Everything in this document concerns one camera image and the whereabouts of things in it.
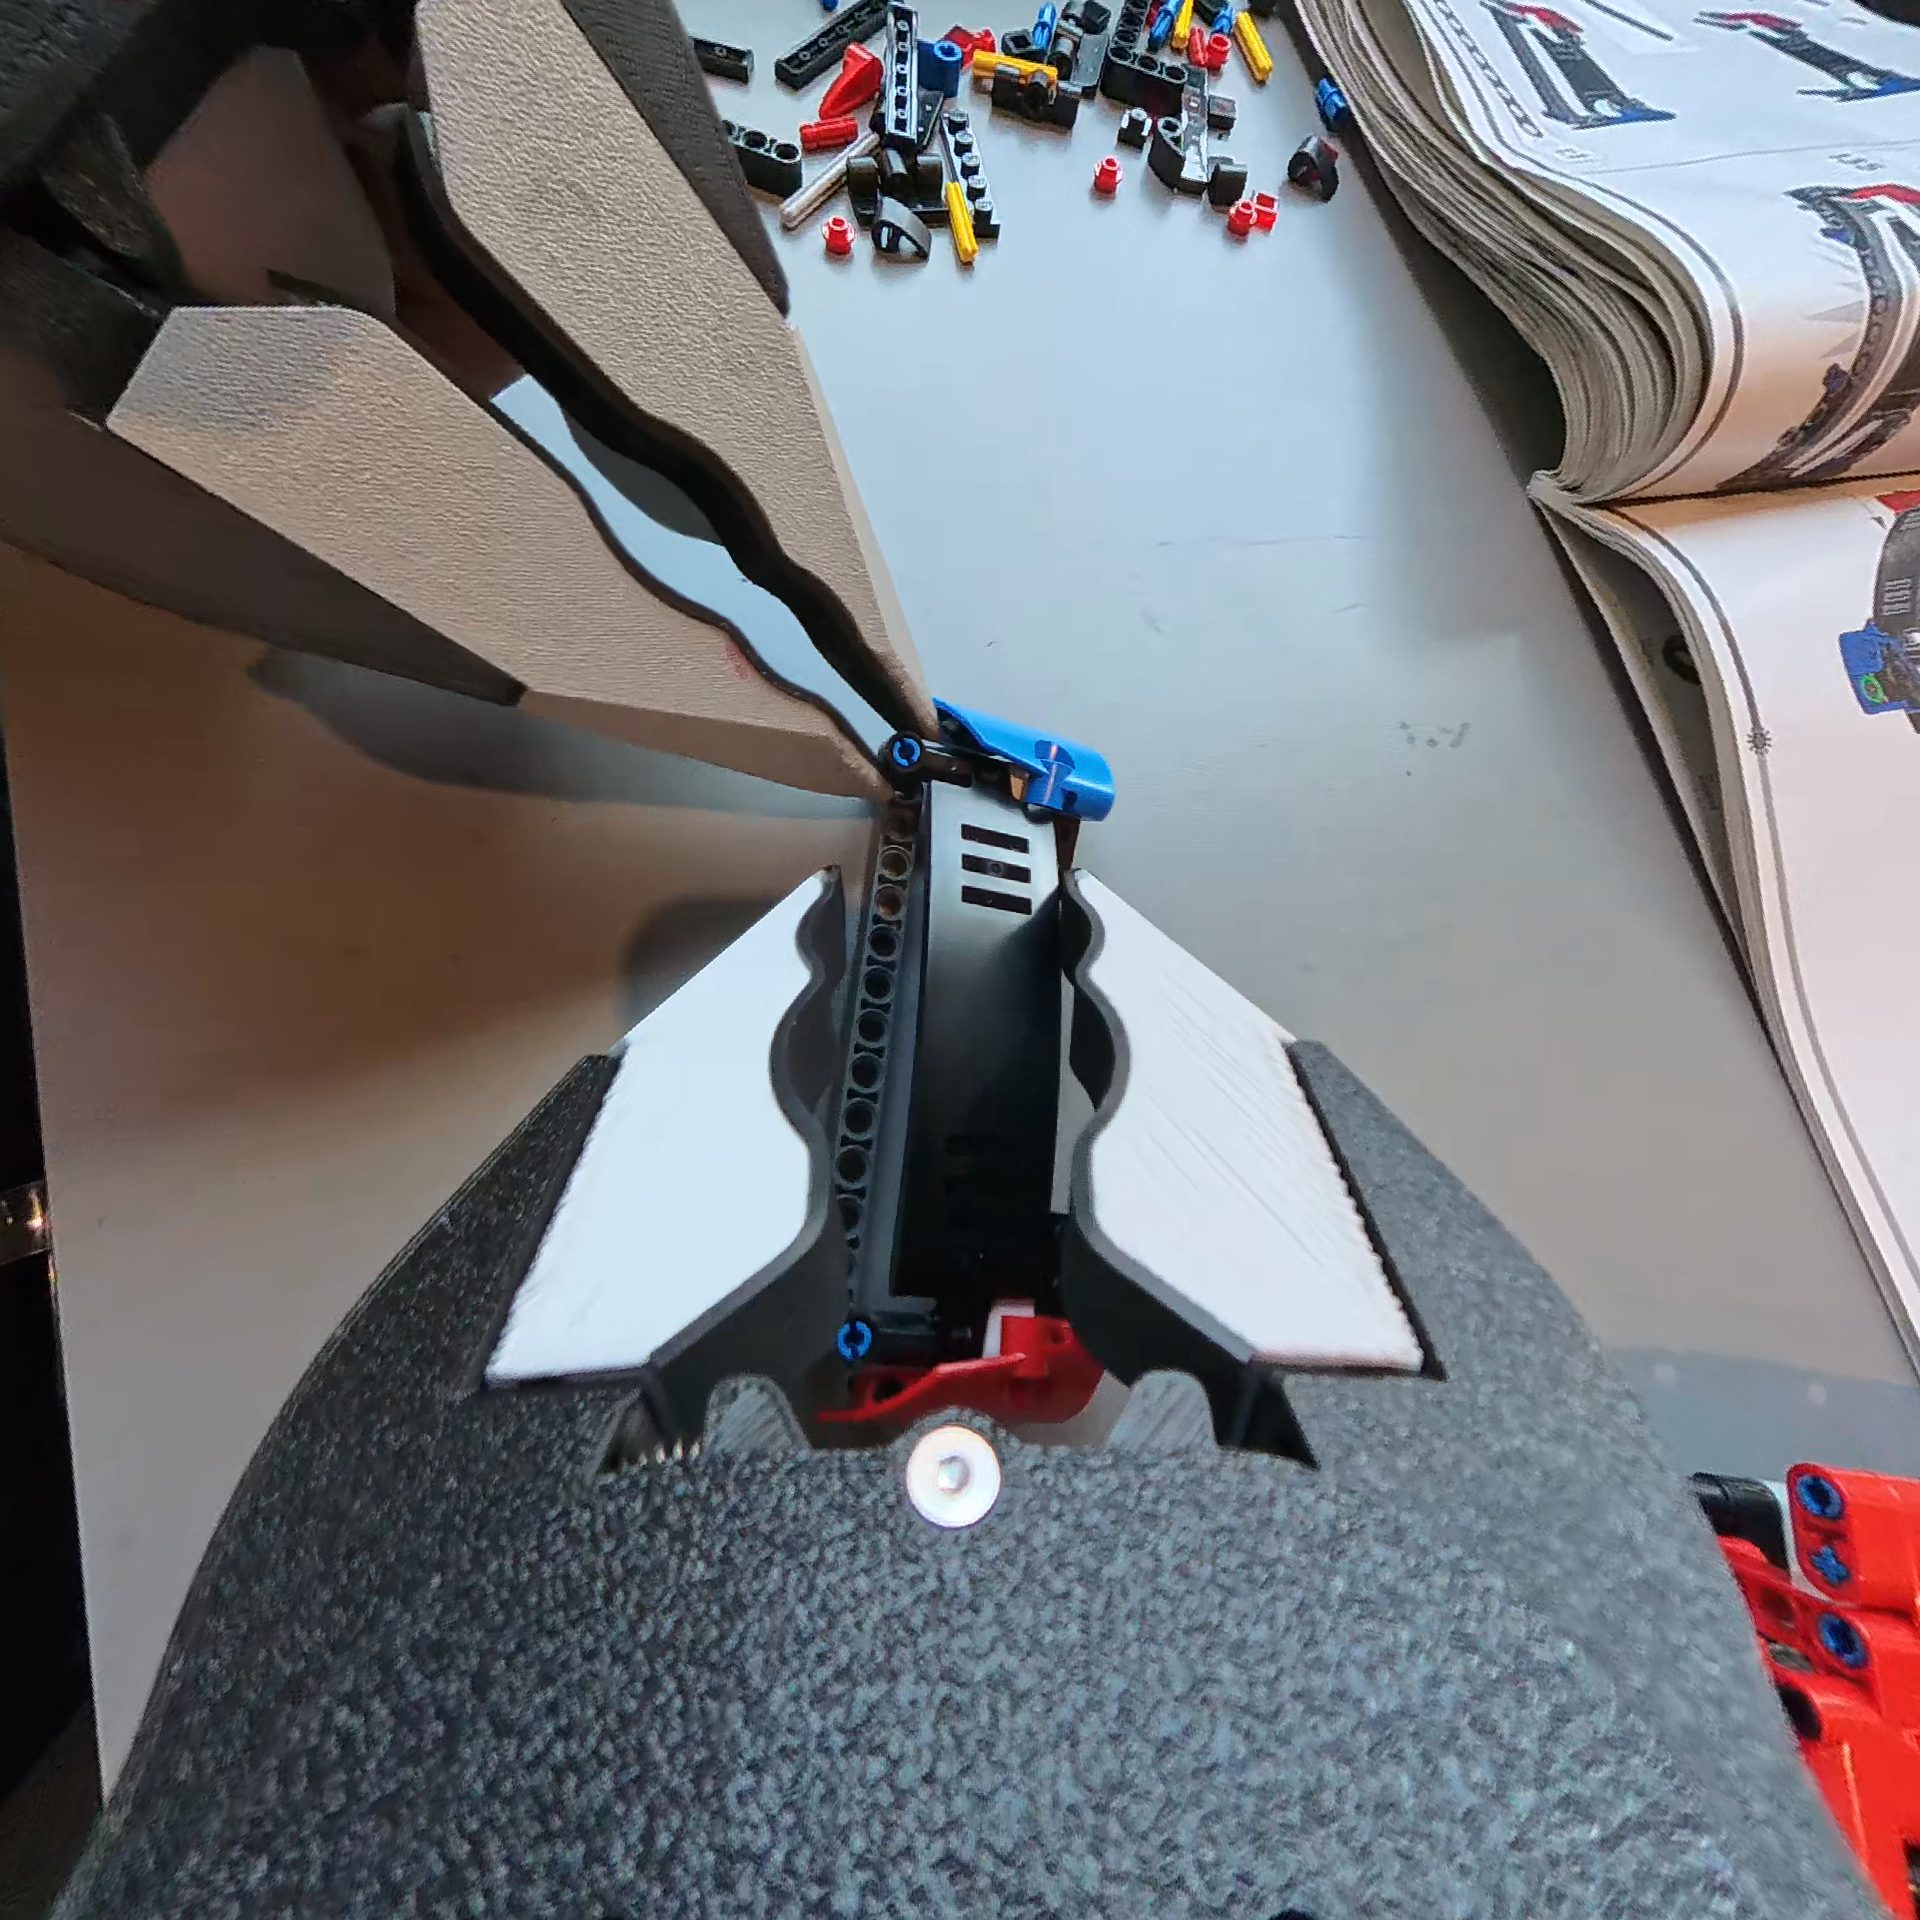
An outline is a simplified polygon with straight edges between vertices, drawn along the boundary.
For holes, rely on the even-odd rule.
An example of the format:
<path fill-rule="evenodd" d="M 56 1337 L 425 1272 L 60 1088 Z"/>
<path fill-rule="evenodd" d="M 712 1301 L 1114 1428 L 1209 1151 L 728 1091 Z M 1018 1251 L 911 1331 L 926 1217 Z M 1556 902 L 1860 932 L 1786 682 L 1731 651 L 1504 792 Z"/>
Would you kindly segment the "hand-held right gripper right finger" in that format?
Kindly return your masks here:
<path fill-rule="evenodd" d="M 1294 1067 L 1291 1036 L 1100 877 L 1059 894 L 1071 1150 L 1062 1301 L 1122 1381 L 1414 1375 L 1426 1351 Z"/>

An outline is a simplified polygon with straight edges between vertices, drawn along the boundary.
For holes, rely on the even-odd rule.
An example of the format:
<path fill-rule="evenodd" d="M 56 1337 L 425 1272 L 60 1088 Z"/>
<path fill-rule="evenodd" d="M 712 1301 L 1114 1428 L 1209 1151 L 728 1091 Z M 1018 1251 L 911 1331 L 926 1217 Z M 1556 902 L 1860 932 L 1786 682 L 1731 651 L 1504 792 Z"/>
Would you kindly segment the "long dark toy beam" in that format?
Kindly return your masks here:
<path fill-rule="evenodd" d="M 926 826 L 917 800 L 879 811 L 847 986 L 847 1050 L 831 1144 L 831 1201 L 847 1250 L 845 1307 L 865 1334 L 845 1358 L 900 1358 L 930 1325 L 895 1281 L 926 954 Z"/>

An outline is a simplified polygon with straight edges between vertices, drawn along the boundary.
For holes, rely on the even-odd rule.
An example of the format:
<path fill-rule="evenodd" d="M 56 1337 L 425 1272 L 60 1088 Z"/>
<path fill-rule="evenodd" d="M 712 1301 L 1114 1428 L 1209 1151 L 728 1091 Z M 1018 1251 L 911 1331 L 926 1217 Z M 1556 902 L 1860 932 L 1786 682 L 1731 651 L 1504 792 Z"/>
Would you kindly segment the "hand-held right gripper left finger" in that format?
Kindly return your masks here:
<path fill-rule="evenodd" d="M 689 1371 L 825 1222 L 818 1059 L 847 916 L 820 870 L 638 1020 L 506 1307 L 491 1388 Z"/>

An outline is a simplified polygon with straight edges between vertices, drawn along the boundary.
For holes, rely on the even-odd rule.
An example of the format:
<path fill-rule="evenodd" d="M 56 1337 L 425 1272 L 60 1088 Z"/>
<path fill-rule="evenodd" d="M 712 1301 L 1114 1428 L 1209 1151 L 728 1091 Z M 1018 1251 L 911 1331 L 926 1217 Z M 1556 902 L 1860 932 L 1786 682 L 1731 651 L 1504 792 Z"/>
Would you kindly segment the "black panel toy brick assembly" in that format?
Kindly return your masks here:
<path fill-rule="evenodd" d="M 844 1355 L 828 1445 L 884 1443 L 926 1416 L 1064 1428 L 1101 1379 L 1059 1293 L 1059 880 L 1083 817 L 1114 803 L 1103 757 L 1059 733 L 936 704 L 877 768 L 924 808 L 924 965 L 893 1280 L 927 1328 L 904 1355 Z"/>

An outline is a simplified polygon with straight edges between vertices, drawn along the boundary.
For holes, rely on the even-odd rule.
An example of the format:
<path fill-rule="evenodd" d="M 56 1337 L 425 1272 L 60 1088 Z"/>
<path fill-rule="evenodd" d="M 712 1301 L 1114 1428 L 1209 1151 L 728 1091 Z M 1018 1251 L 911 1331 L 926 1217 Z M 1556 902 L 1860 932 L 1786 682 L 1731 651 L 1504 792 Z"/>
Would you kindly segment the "grey desk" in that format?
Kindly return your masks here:
<path fill-rule="evenodd" d="M 772 239 L 934 695 L 1105 755 L 1080 859 L 1525 1244 L 1681 1469 L 1916 1471 L 1916 1361 L 1523 496 L 1520 339 L 1347 184 L 1225 238 L 991 131 L 986 265 Z M 52 1251 L 53 1561 L 3 1734 L 124 1763 L 352 1301 L 862 802 L 232 633 L 3 550 L 3 1186 Z"/>

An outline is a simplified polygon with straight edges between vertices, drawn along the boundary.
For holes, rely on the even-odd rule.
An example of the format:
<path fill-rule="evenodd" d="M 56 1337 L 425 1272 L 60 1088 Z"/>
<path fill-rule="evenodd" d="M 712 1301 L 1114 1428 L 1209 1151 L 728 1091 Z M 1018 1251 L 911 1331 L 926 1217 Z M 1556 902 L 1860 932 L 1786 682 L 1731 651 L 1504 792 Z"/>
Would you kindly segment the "person's left hand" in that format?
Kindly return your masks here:
<path fill-rule="evenodd" d="M 443 215 L 410 133 L 387 159 L 389 208 L 381 215 L 395 284 L 395 322 L 455 386 L 489 402 L 523 365 L 514 352 L 516 313 Z"/>

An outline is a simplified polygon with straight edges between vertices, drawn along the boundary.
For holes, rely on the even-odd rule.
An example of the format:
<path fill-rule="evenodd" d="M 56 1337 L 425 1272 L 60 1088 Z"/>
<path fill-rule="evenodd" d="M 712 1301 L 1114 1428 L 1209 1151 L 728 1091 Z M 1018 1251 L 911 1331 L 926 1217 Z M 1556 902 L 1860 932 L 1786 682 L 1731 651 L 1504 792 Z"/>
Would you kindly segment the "open building instruction booklet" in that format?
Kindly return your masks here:
<path fill-rule="evenodd" d="M 1610 630 L 1855 1238 L 1917 1328 L 1917 38 L 1861 4 L 1299 4 L 1548 363 Z"/>

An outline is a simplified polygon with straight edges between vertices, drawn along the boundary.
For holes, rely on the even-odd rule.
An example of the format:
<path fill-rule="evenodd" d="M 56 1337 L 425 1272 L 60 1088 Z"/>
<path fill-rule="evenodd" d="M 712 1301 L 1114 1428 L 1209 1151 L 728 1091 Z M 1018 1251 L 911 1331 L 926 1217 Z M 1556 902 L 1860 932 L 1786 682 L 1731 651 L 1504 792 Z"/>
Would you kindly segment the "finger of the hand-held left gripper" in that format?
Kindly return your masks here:
<path fill-rule="evenodd" d="M 108 430 L 501 670 L 537 715 L 884 795 L 841 728 L 641 583 L 578 492 L 373 315 L 177 306 Z"/>
<path fill-rule="evenodd" d="M 937 719 L 780 260 L 674 4 L 421 1 L 449 218 L 561 392 L 676 477 L 895 730 Z"/>

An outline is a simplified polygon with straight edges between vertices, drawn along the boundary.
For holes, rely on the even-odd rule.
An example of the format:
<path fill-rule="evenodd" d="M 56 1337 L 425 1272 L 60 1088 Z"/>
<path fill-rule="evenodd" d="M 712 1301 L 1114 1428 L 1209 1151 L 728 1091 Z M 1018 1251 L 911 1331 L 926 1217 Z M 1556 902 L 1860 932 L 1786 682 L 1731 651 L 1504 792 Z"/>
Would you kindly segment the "red blue toy brick car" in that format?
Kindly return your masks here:
<path fill-rule="evenodd" d="M 1894 1915 L 1917 1914 L 1917 1481 L 1698 1471 L 1797 1747 Z"/>

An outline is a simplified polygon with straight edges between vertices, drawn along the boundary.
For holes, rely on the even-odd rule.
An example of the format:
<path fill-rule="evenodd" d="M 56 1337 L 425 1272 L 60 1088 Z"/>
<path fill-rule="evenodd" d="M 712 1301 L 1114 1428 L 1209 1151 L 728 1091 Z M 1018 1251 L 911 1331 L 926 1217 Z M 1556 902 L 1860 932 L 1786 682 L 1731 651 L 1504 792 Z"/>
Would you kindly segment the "pile of loose toy bricks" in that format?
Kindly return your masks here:
<path fill-rule="evenodd" d="M 884 260 L 924 261 L 946 234 L 970 267 L 1004 230 L 986 129 L 1100 136 L 1088 199 L 1107 204 L 1127 174 L 1207 210 L 1231 239 L 1269 232 L 1282 192 L 1228 149 L 1230 66 L 1264 84 L 1273 68 L 1261 21 L 1273 4 L 1030 4 L 995 32 L 965 21 L 924 32 L 915 4 L 825 4 L 822 23 L 774 61 L 780 87 L 810 107 L 793 129 L 721 119 L 750 190 L 782 204 L 854 139 L 844 190 L 804 228 L 845 260 L 860 239 Z"/>

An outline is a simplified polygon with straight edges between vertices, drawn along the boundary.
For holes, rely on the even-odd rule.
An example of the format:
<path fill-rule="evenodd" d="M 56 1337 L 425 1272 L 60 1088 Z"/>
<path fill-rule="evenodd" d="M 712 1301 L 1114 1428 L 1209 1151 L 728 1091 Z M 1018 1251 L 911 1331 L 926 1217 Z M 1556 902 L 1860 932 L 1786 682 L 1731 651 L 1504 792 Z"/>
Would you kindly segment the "light grey toy axle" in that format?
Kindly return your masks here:
<path fill-rule="evenodd" d="M 868 131 L 834 156 L 828 165 L 818 169 L 796 192 L 780 202 L 780 228 L 783 232 L 793 232 L 828 208 L 828 204 L 831 204 L 845 190 L 850 164 L 854 159 L 872 157 L 877 148 L 879 136 L 876 131 Z"/>

